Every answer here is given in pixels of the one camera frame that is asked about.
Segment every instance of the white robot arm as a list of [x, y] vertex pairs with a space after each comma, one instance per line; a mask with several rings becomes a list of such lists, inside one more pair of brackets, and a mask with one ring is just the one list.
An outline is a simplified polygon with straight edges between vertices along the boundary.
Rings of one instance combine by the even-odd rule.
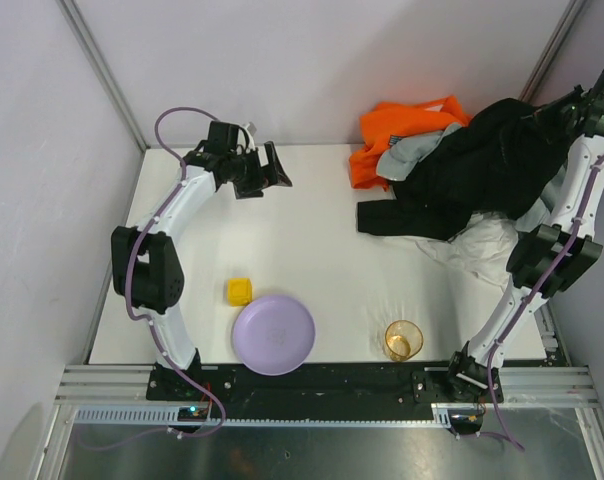
[[[573, 143], [569, 151], [567, 176], [562, 186], [558, 204], [548, 221], [549, 226], [562, 232], [569, 233], [571, 231], [574, 219], [578, 216], [580, 200], [584, 197], [591, 169], [594, 168], [598, 158], [602, 155], [604, 155], [604, 137], [588, 138], [582, 135]], [[593, 239], [595, 235], [595, 215], [604, 189], [604, 163], [597, 168], [599, 168], [599, 174], [587, 199], [585, 212], [579, 219], [579, 234], [589, 239]], [[522, 301], [530, 293], [531, 288], [525, 286], [518, 288], [514, 285], [513, 278], [510, 279], [506, 292], [495, 311], [478, 334], [469, 342], [468, 353], [475, 358], [477, 363], [487, 365], [489, 352], [495, 343], [495, 339], [502, 335]], [[526, 306], [524, 315], [526, 317], [533, 315], [548, 300], [549, 297], [544, 296], [542, 292], [536, 293]], [[509, 332], [505, 341], [498, 345], [497, 354], [493, 361], [494, 367], [500, 368], [502, 366], [504, 354], [525, 320], [526, 318], [518, 322]]]
[[[240, 132], [243, 145], [238, 145]], [[157, 353], [163, 367], [171, 367], [168, 357], [186, 370], [196, 355], [178, 303], [184, 274], [175, 251], [195, 212], [227, 182], [233, 183], [238, 199], [261, 197], [270, 186], [292, 185], [273, 143], [264, 145], [268, 163], [260, 165], [252, 133], [250, 124], [211, 122], [207, 140], [182, 159], [181, 175], [170, 193], [134, 227], [117, 227], [111, 235], [114, 288], [126, 297], [129, 315], [153, 327], [163, 346]]]
[[569, 288], [598, 259], [593, 242], [595, 215], [604, 190], [604, 71], [586, 94], [577, 87], [543, 107], [553, 111], [554, 126], [575, 139], [568, 153], [567, 176], [548, 225], [525, 235], [507, 263], [511, 278], [488, 322], [455, 352], [448, 382], [461, 398], [491, 390], [492, 375], [523, 321], [558, 291]]

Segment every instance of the black jacket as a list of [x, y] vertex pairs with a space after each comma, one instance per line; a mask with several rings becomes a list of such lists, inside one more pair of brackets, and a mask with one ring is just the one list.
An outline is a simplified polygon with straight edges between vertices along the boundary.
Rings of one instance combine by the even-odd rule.
[[570, 139], [542, 128], [535, 107], [501, 100], [442, 139], [401, 182], [396, 200], [358, 204], [358, 231], [448, 240], [474, 212], [524, 215], [566, 161]]

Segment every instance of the white wall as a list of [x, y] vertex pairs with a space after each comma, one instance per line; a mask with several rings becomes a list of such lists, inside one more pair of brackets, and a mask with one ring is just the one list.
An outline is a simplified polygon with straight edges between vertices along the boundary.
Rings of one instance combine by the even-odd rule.
[[[594, 0], [577, 25], [538, 101], [553, 100], [581, 83], [589, 88], [604, 68], [604, 0]], [[596, 238], [604, 245], [604, 195]], [[577, 364], [588, 364], [604, 406], [604, 251], [598, 262], [570, 290], [554, 300], [560, 328]]]
[[[344, 143], [382, 100], [457, 95], [470, 112], [517, 97], [567, 0], [78, 0], [155, 144], [190, 105], [252, 120], [259, 140]], [[176, 115], [169, 142], [208, 122]]]
[[139, 161], [56, 3], [0, 2], [0, 478], [81, 352]]

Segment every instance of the gray floor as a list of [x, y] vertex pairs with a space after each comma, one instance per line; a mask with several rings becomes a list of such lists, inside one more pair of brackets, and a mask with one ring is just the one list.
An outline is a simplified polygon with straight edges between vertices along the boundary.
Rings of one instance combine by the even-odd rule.
[[[107, 452], [71, 443], [64, 479], [580, 479], [595, 478], [572, 410], [505, 412], [527, 449], [488, 438], [456, 441], [444, 430], [223, 428], [205, 439], [156, 433]], [[144, 430], [76, 426], [106, 445]], [[496, 430], [492, 412], [485, 430]]]

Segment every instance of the purple plate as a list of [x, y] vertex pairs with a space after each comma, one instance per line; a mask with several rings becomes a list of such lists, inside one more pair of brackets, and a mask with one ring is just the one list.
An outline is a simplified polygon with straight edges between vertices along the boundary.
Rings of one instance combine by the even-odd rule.
[[313, 317], [286, 295], [267, 295], [251, 302], [233, 326], [236, 355], [262, 375], [295, 370], [311, 353], [314, 341]]

